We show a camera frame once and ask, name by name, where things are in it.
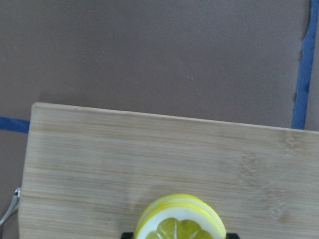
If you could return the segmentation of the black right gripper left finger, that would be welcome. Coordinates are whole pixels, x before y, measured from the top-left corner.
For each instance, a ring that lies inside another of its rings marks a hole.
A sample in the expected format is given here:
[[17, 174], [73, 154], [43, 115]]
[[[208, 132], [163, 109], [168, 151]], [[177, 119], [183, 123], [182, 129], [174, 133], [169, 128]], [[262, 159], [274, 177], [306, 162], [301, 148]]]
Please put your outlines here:
[[121, 235], [121, 239], [134, 239], [133, 232], [123, 232]]

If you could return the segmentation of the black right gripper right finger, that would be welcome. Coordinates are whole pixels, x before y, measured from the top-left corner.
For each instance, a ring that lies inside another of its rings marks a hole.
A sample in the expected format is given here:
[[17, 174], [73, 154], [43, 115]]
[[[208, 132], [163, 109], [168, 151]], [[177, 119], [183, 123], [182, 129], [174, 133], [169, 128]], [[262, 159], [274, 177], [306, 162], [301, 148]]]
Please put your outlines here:
[[237, 233], [227, 233], [226, 239], [240, 239], [239, 235]]

